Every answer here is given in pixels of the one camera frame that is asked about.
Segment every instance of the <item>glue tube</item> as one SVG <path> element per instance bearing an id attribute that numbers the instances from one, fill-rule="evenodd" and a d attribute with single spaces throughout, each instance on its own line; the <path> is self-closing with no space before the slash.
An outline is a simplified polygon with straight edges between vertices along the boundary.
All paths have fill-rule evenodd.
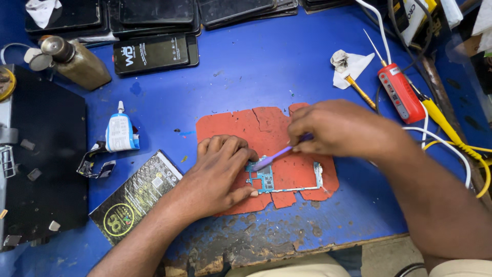
<path id="1" fill-rule="evenodd" d="M 108 152 L 140 149 L 139 135 L 133 133 L 130 118 L 123 112 L 123 101 L 120 101 L 118 113 L 111 116 L 106 129 L 106 149 Z"/>

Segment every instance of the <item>floor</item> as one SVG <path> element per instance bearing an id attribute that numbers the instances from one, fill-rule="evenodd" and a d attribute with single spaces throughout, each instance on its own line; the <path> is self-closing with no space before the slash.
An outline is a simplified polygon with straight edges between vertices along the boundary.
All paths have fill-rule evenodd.
<path id="1" fill-rule="evenodd" d="M 423 262 L 422 255 L 410 237 L 375 242 L 362 246 L 362 276 L 392 277 L 400 269 Z M 407 277 L 427 277 L 425 269 L 417 269 Z"/>

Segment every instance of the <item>stack of phones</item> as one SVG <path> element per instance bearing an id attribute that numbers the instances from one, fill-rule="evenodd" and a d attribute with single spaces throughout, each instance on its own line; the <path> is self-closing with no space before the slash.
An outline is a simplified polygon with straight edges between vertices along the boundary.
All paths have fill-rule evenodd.
<path id="1" fill-rule="evenodd" d="M 298 0 L 198 0 L 207 30 L 258 19 L 297 14 Z"/>
<path id="2" fill-rule="evenodd" d="M 349 0 L 300 0 L 301 6 L 310 14 L 320 10 L 336 8 L 344 5 L 350 5 L 353 1 Z"/>
<path id="3" fill-rule="evenodd" d="M 26 13 L 26 32 L 33 41 L 43 35 L 58 35 L 65 39 L 109 33 L 108 9 L 99 0 L 63 1 L 53 9 L 48 25 L 41 28 Z"/>
<path id="4" fill-rule="evenodd" d="M 109 0 L 109 28 L 127 40 L 150 35 L 199 35 L 196 0 Z"/>
<path id="5" fill-rule="evenodd" d="M 172 34 L 142 37 L 113 44 L 115 73 L 135 75 L 198 65 L 195 35 Z"/>

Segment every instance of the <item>circuit board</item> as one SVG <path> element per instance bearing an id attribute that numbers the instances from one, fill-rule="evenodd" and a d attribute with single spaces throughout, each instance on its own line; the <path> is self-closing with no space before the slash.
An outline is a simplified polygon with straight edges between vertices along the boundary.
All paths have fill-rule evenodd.
<path id="1" fill-rule="evenodd" d="M 250 162 L 248 162 L 248 165 L 245 167 L 245 171 L 249 173 L 249 178 L 246 180 L 246 183 L 250 183 L 252 186 L 253 180 L 257 180 L 257 179 L 261 180 L 261 189 L 258 189 L 258 194 L 281 192 L 281 191 L 301 191 L 301 190 L 307 190 L 307 189 L 323 188 L 323 178 L 321 177 L 321 174 L 323 173 L 323 168 L 321 167 L 321 164 L 319 162 L 313 163 L 314 174 L 316 176 L 316 186 L 315 187 L 275 189 L 274 176 L 272 173 L 272 164 L 268 164 L 264 168 L 256 171 L 256 177 L 253 178 L 251 176 L 251 173 L 255 172 L 252 169 L 253 166 L 256 165 L 257 163 L 263 161 L 266 158 L 267 158 L 267 156 L 263 156 L 258 160 L 258 162 L 251 162 L 250 161 Z"/>

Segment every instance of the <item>hand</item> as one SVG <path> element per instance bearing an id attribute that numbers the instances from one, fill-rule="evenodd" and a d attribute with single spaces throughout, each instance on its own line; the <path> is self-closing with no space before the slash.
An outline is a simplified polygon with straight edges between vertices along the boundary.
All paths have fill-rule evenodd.
<path id="1" fill-rule="evenodd" d="M 170 191 L 171 199 L 180 202 L 182 211 L 192 209 L 183 216 L 195 221 L 258 196 L 258 191 L 248 185 L 229 191 L 247 161 L 258 161 L 258 154 L 248 148 L 246 140 L 230 135 L 213 136 L 200 142 L 197 152 L 196 164 Z"/>
<path id="2" fill-rule="evenodd" d="M 313 140 L 299 143 L 307 132 Z M 288 127 L 293 151 L 365 159 L 395 155 L 402 143 L 414 145 L 395 122 L 345 100 L 330 100 L 296 110 Z"/>

